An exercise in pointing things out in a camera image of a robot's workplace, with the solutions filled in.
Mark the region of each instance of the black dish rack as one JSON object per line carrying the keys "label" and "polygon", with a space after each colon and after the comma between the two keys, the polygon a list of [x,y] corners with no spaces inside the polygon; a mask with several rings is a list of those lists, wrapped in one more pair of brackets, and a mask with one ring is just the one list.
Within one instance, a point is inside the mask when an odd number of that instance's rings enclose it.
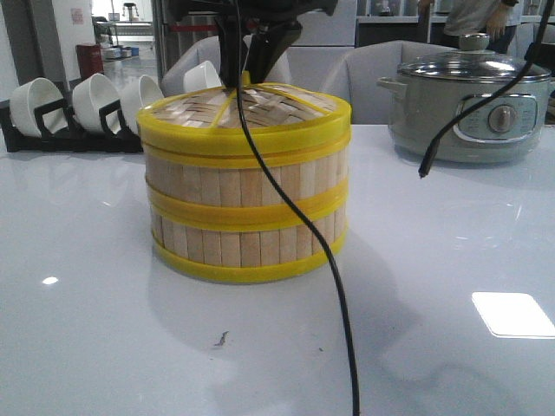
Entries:
{"label": "black dish rack", "polygon": [[[44,115],[61,109],[68,126],[50,132],[44,124]],[[106,117],[117,112],[121,130],[114,133],[108,127]],[[41,137],[29,137],[17,130],[11,121],[10,101],[0,102],[0,126],[8,152],[31,150],[39,152],[108,152],[108,153],[140,153],[140,137],[133,133],[127,125],[121,104],[116,100],[98,110],[104,134],[87,132],[75,120],[75,111],[65,98],[35,108],[36,125]]]}

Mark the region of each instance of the red trash can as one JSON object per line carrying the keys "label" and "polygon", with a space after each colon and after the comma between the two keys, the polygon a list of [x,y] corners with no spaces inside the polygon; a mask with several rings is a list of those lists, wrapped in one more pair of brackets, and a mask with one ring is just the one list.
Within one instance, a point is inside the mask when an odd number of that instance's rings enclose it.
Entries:
{"label": "red trash can", "polygon": [[92,74],[104,72],[102,64],[101,46],[94,43],[83,43],[76,45],[77,61],[79,63],[79,72],[81,80],[84,81]]}

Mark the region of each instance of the control knob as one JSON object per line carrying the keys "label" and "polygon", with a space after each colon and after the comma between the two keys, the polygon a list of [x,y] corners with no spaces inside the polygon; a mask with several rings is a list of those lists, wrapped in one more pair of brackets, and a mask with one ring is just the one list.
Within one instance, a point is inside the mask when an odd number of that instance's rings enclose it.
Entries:
{"label": "control knob", "polygon": [[502,104],[494,108],[487,118],[487,124],[495,133],[506,133],[513,128],[517,120],[517,110]]}

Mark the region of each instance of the person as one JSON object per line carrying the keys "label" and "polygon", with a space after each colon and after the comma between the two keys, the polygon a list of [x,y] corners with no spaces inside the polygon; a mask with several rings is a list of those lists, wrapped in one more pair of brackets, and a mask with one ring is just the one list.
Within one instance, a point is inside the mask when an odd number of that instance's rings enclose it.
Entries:
{"label": "person", "polygon": [[[419,0],[423,14],[434,0]],[[505,54],[520,24],[524,0],[454,0],[440,44],[459,47],[459,36],[482,32],[490,37],[488,49]]]}

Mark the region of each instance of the bamboo steamer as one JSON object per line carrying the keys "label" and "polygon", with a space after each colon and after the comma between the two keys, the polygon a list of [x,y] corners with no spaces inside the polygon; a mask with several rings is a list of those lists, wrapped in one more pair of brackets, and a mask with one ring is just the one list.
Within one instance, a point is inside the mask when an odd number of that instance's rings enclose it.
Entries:
{"label": "bamboo steamer", "polygon": [[[247,85],[245,118],[273,176],[331,249],[346,231],[350,106],[290,85]],[[252,155],[234,89],[156,101],[137,114],[154,246],[175,269],[261,283],[326,263],[319,242]]]}

